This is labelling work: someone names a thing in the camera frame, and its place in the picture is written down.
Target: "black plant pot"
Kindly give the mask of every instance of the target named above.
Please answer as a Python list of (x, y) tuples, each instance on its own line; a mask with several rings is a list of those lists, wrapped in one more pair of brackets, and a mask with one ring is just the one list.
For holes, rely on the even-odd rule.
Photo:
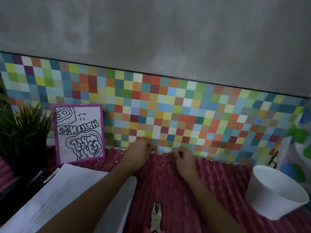
[(30, 175), (37, 171), (39, 172), (41, 168), (44, 168), (47, 164), (46, 154), (47, 150), (45, 148), (34, 151), (31, 154), (23, 154), (22, 157), (9, 159), (2, 157), (2, 159), (10, 167), (13, 175), (18, 177), (21, 175)]

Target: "stack of paper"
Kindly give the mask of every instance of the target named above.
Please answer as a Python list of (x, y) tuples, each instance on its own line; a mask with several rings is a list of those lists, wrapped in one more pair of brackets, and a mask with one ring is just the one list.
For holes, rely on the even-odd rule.
[[(64, 164), (52, 180), (0, 229), (0, 233), (35, 233), (105, 175), (107, 172)], [(107, 208), (95, 233), (123, 231), (136, 184), (137, 179), (131, 176)]]

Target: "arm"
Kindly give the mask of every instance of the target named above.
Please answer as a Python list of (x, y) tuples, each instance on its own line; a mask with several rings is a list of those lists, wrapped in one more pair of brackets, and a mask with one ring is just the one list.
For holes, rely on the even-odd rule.
[(37, 233), (93, 232), (124, 183), (146, 162), (151, 149), (151, 143), (136, 140), (120, 164), (56, 214)]
[(174, 156), (178, 172), (191, 188), (208, 229), (213, 233), (245, 232), (201, 181), (192, 152), (180, 147), (174, 151)]

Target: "colorful pixel mosaic panel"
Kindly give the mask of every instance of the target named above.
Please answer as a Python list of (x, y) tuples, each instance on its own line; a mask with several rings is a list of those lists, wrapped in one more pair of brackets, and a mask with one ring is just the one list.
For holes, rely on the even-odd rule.
[(145, 136), (215, 160), (265, 164), (307, 99), (101, 67), (0, 54), (11, 104), (101, 103), (105, 143)]

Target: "gray concrete wall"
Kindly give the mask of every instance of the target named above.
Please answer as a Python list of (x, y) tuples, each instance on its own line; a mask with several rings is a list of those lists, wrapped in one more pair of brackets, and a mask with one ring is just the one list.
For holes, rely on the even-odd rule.
[(311, 0), (0, 0), (0, 50), (308, 96)]

